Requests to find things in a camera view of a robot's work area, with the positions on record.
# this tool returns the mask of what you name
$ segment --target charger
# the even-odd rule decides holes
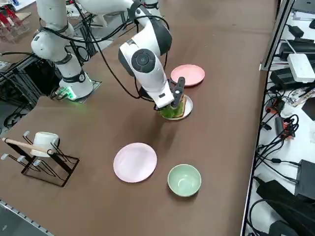
[[[298,26],[287,25],[289,32],[297,38],[301,38],[304,35],[304,32]]]
[[[296,179],[294,195],[301,201],[307,203],[315,202],[315,164],[306,160],[300,161]]]

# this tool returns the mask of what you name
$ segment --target table surface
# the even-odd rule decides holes
[[[293,19],[293,13],[290,14],[287,24],[292,26],[298,26],[303,32],[304,35],[302,38],[305,39],[315,39],[315,30],[309,28],[310,20],[294,20]],[[288,31],[288,28],[285,27],[283,30],[283,34],[281,36],[281,39],[294,39],[294,36]],[[271,67],[272,70],[282,69],[285,67],[288,67],[288,65],[280,65],[279,63],[285,63],[283,61],[280,61],[277,57],[273,60],[274,65]],[[267,88],[272,87],[274,84],[269,83]],[[303,104],[300,104],[297,106],[297,108],[294,110],[294,114],[297,114],[299,117],[299,128],[296,131],[296,137],[293,140],[285,141],[284,146],[276,151],[270,154],[268,156],[268,159],[272,158],[279,158],[283,161],[294,161],[294,162],[300,162],[302,159],[307,160],[310,162],[315,162],[314,158],[314,152],[315,152],[315,143],[312,141],[311,134],[315,133],[315,123],[312,121],[312,119],[302,110]],[[270,143],[275,137],[275,117],[272,118],[268,124],[272,127],[272,130],[266,131],[264,129],[261,130],[260,136],[259,136],[259,144],[260,145],[266,145]],[[291,164],[287,163],[281,163],[281,164],[273,164],[272,162],[268,163],[273,168],[278,170],[280,173],[282,173],[285,176],[296,178],[297,175],[297,167]],[[261,163],[256,171],[254,172],[255,176],[259,176],[263,181],[271,181],[275,179],[278,181],[282,186],[284,186],[288,191],[290,191],[292,194],[294,194],[295,190],[295,184],[291,181],[288,181],[272,171],[270,168],[268,168],[264,163]],[[251,196],[250,196],[250,203],[249,206],[251,206],[254,202],[261,199],[261,197],[256,193],[256,190],[258,188],[259,184],[254,180],[251,190]],[[268,232],[270,225],[280,220],[281,217],[267,204],[267,203],[260,203],[256,205],[254,210],[252,211],[252,223],[254,227],[260,231]],[[250,227],[247,227],[248,232],[252,232]]]
[[[258,68],[275,3],[160,4],[173,35],[166,74],[185,63],[206,72],[201,85],[185,90],[194,102],[188,118],[164,120],[151,103],[130,98],[97,54],[84,70],[103,83],[85,104],[42,97],[6,135],[23,141],[26,130],[31,138],[38,131],[56,133],[62,150],[80,158],[65,188],[21,175],[12,161],[0,163],[0,198],[55,235],[240,233],[266,76]],[[135,94],[133,78],[117,58],[118,46],[128,38],[115,41],[105,56]],[[133,142],[151,145],[158,158],[153,175],[138,184],[121,182],[113,171],[116,153]],[[0,150],[14,154],[4,143]],[[167,186],[168,172],[181,163],[194,165],[202,175],[199,193],[189,199],[175,197]]]

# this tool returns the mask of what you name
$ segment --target power strip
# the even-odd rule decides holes
[[[315,73],[305,54],[289,54],[287,62],[289,63],[293,78],[296,82],[314,82]]]

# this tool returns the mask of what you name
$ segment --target white cup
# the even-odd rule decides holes
[[[58,142],[59,142],[59,137],[57,134],[52,134],[52,133],[47,133],[47,132],[37,132],[35,134],[33,145],[36,147],[51,149],[52,151],[55,151],[55,148],[51,145],[51,143],[53,143],[54,145],[57,145]],[[31,154],[34,156],[40,156],[40,157],[50,157],[50,155],[48,155],[47,153],[33,150],[33,149],[31,150]]]

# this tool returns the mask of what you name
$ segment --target plate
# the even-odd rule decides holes
[[[205,78],[205,71],[197,65],[180,65],[171,73],[172,82],[176,84],[179,77],[185,78],[185,87],[191,87],[203,81]]]
[[[184,115],[182,117],[179,117],[179,118],[165,118],[164,116],[162,116],[162,117],[165,119],[169,119],[169,120],[181,120],[181,119],[186,118],[192,111],[193,103],[192,103],[192,99],[190,97],[188,97],[185,94],[184,94],[184,97],[186,98],[186,105],[185,105]]]
[[[157,166],[156,152],[147,144],[133,143],[123,147],[114,159],[114,172],[122,181],[141,182],[148,178]]]

